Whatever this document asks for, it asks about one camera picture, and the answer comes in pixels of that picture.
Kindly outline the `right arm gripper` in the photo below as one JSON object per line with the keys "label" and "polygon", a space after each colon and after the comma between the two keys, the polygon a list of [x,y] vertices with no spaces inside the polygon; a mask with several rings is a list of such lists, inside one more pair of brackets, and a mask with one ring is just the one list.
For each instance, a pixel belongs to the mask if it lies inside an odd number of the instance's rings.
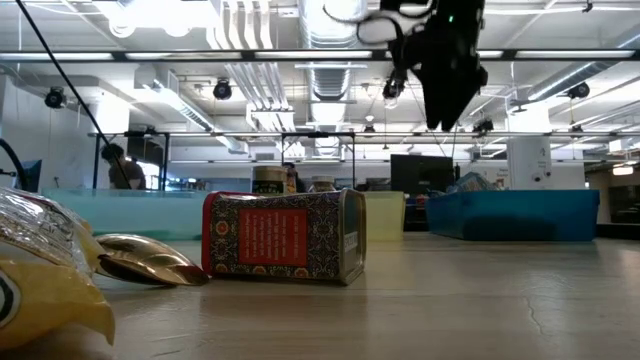
{"label": "right arm gripper", "polygon": [[[488,72],[477,51],[484,29],[485,0],[423,1],[424,10],[407,13],[402,0],[385,0],[384,11],[416,24],[403,31],[395,24],[396,38],[388,42],[394,69],[387,83],[397,85],[412,71],[424,83],[427,128],[451,130],[481,87]],[[451,97],[451,85],[458,86]]]}

